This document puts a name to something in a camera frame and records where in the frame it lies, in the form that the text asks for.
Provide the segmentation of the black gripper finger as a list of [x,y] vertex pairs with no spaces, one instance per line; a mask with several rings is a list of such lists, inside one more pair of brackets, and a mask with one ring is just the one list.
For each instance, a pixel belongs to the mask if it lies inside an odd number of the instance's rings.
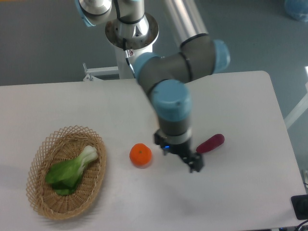
[[188,166],[190,168],[190,173],[200,172],[204,167],[204,161],[202,154],[192,153],[189,158]]

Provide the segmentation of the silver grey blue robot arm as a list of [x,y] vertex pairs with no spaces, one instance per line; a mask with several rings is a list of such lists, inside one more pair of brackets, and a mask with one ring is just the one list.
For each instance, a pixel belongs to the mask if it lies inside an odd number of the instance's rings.
[[153,52],[159,26],[142,0],[77,0],[76,9],[88,27],[105,24],[105,35],[116,52],[119,77],[134,78],[158,119],[154,142],[163,153],[177,155],[199,172],[199,152],[191,150],[191,95],[188,82],[228,67],[227,45],[210,38],[193,0],[165,0],[163,9],[180,51],[168,57]]

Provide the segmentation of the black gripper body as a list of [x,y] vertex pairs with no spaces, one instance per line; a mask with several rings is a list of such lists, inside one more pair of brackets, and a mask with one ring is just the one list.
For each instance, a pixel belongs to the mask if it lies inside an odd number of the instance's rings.
[[159,145],[163,154],[168,153],[178,155],[186,164],[193,163],[193,153],[191,151],[192,130],[188,129],[185,133],[178,136],[166,135],[161,129],[154,134],[154,143]]

